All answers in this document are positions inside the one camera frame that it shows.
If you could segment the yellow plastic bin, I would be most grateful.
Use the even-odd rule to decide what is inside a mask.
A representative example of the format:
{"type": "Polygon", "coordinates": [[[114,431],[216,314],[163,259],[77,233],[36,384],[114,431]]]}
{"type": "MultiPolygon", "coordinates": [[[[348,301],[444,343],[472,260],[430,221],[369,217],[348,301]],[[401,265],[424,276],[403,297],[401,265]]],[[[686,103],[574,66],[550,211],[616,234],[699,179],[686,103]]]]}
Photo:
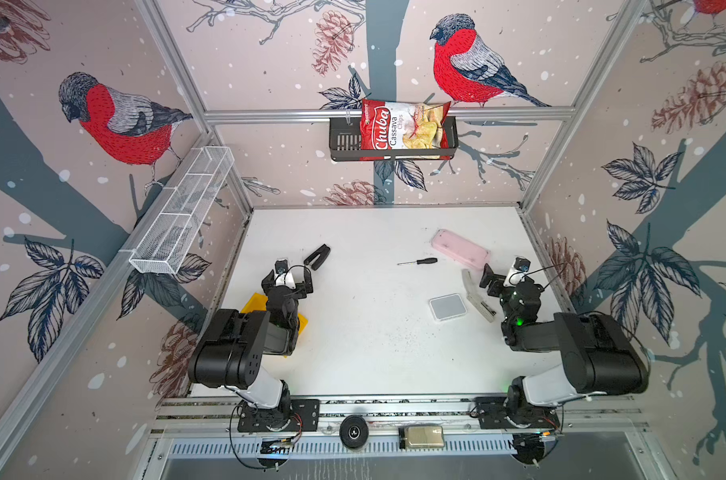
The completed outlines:
{"type": "Polygon", "coordinates": [[[292,294],[272,292],[269,296],[255,293],[242,313],[267,312],[269,314],[264,353],[291,356],[308,320],[298,311],[299,301],[292,294]]]}

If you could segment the small black screwdriver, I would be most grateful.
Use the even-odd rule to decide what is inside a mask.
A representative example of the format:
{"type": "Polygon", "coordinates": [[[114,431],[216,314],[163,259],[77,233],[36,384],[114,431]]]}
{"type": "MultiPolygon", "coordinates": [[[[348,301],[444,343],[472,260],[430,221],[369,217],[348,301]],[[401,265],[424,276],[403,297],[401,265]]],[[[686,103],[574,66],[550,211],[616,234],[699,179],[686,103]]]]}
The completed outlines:
{"type": "Polygon", "coordinates": [[[406,261],[406,262],[400,262],[397,265],[398,266],[405,266],[405,265],[431,265],[438,262],[438,258],[436,257],[426,257],[418,260],[413,261],[406,261]]]}

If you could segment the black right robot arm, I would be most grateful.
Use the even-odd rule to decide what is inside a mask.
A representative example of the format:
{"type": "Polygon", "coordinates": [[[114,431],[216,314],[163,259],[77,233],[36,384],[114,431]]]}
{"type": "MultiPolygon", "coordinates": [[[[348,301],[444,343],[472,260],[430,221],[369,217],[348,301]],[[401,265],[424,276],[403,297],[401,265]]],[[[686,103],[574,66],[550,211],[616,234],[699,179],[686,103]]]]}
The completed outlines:
{"type": "Polygon", "coordinates": [[[540,321],[545,287],[529,276],[522,257],[505,275],[483,266],[479,287],[499,300],[500,329],[514,352],[557,352],[561,363],[536,375],[512,380],[504,398],[478,397],[471,415],[483,429],[561,427],[556,410],[592,395],[623,396],[645,392],[649,368],[626,338],[621,325],[603,313],[557,312],[540,321]]]}

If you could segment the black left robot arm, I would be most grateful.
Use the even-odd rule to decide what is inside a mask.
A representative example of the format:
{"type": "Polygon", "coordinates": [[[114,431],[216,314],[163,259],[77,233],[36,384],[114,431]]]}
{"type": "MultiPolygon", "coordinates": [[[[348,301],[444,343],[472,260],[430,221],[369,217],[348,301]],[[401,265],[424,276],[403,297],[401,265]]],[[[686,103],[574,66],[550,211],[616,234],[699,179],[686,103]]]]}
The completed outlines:
{"type": "Polygon", "coordinates": [[[266,304],[250,312],[218,310],[188,364],[194,384],[223,388],[240,398],[239,433],[314,432],[319,402],[294,399],[288,383],[262,366],[265,356],[289,357],[301,330],[299,301],[314,291],[311,270],[293,265],[262,282],[266,304]]]}

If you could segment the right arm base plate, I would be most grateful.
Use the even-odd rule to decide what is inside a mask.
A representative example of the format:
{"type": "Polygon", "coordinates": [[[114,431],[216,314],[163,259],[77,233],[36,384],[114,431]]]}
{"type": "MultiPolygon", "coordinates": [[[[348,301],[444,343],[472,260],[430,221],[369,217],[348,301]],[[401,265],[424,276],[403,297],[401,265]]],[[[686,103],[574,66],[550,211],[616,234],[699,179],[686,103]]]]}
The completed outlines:
{"type": "Polygon", "coordinates": [[[507,397],[476,397],[469,411],[483,430],[559,430],[561,423],[554,407],[541,407],[521,400],[513,405],[507,397]]]}

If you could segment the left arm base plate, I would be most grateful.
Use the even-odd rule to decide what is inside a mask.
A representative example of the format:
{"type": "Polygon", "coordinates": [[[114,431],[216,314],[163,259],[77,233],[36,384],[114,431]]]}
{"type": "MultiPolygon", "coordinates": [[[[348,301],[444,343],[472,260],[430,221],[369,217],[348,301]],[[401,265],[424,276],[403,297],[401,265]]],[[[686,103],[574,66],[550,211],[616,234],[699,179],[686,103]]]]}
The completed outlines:
{"type": "Polygon", "coordinates": [[[238,433],[315,432],[320,417],[318,399],[291,399],[274,409],[244,406],[236,414],[238,433]]]}

